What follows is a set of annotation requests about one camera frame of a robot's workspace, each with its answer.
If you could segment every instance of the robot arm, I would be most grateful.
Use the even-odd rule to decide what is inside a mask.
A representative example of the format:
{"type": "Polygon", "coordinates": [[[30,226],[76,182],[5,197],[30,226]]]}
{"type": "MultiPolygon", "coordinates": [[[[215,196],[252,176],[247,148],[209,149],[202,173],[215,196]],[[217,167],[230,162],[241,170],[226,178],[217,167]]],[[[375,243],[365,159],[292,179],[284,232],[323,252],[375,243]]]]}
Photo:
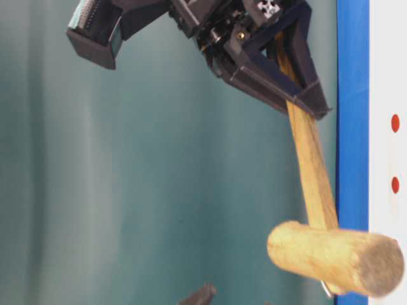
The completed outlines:
{"type": "Polygon", "coordinates": [[[329,111],[307,45],[305,0],[81,0],[67,35],[79,56],[115,69],[122,42],[166,12],[226,83],[284,113],[286,100],[317,119],[329,111]],[[297,82],[276,61],[281,32],[297,82]]]}

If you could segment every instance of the red dot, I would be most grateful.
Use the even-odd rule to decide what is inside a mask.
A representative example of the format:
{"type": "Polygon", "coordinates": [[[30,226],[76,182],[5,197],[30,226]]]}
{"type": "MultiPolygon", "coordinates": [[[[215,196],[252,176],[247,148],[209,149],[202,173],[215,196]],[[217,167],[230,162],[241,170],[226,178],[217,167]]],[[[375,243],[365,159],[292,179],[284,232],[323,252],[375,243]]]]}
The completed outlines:
{"type": "Polygon", "coordinates": [[[392,129],[394,132],[398,132],[400,129],[400,119],[397,114],[392,117],[392,129]]]}
{"type": "Polygon", "coordinates": [[[394,194],[397,194],[400,190],[400,181],[397,177],[394,177],[392,180],[392,189],[394,194]]]}

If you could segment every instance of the wooden mallet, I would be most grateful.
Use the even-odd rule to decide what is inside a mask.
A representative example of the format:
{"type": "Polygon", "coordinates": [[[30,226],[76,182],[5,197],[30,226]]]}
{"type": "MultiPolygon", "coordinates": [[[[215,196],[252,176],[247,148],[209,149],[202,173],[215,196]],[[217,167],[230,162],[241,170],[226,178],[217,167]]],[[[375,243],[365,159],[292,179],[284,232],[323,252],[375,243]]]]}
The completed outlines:
{"type": "MultiPolygon", "coordinates": [[[[279,65],[296,79],[283,39],[282,34],[276,37],[279,65]]],[[[339,229],[315,119],[290,102],[287,108],[309,226],[297,222],[277,226],[268,238],[268,255],[281,269],[323,281],[332,294],[387,295],[404,273],[397,241],[339,229]]]]}

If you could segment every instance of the green backdrop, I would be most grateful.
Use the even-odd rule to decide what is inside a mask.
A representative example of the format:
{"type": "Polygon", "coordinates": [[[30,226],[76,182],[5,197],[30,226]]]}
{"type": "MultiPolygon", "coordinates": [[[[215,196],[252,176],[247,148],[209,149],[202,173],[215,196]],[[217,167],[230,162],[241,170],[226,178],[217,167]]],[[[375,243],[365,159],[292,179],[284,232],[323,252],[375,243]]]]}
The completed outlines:
{"type": "MultiPolygon", "coordinates": [[[[336,1],[309,2],[335,185],[336,1]]],[[[331,304],[266,253],[305,222],[287,117],[214,78],[167,16],[115,72],[78,58],[76,4],[0,3],[0,304],[175,304],[204,283],[215,305],[331,304]]]]}

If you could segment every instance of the blue strip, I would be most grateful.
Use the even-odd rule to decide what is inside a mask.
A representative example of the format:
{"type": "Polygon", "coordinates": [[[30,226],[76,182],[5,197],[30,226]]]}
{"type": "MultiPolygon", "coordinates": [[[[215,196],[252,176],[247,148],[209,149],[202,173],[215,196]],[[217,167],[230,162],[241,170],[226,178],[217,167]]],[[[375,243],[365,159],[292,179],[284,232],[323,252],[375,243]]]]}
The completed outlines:
{"type": "MultiPolygon", "coordinates": [[[[342,228],[369,229],[369,0],[338,0],[338,167],[342,228]]],[[[339,297],[364,305],[366,297],[339,297]]]]}

